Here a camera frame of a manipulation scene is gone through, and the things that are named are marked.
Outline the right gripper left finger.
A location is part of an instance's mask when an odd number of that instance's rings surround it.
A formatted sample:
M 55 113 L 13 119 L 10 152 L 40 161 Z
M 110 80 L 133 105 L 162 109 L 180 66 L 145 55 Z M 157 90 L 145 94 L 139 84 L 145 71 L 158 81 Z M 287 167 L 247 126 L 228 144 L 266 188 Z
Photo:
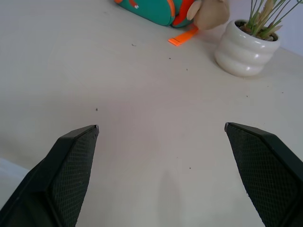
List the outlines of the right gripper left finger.
M 89 185 L 99 134 L 89 125 L 61 136 L 0 210 L 2 227 L 74 227 Z

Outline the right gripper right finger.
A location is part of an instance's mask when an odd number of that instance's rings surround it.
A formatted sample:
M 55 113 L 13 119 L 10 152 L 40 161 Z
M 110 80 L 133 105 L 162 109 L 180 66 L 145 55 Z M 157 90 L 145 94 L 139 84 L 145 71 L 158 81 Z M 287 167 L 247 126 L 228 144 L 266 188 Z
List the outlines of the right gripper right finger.
M 303 162 L 276 135 L 227 122 L 243 186 L 267 227 L 303 225 Z

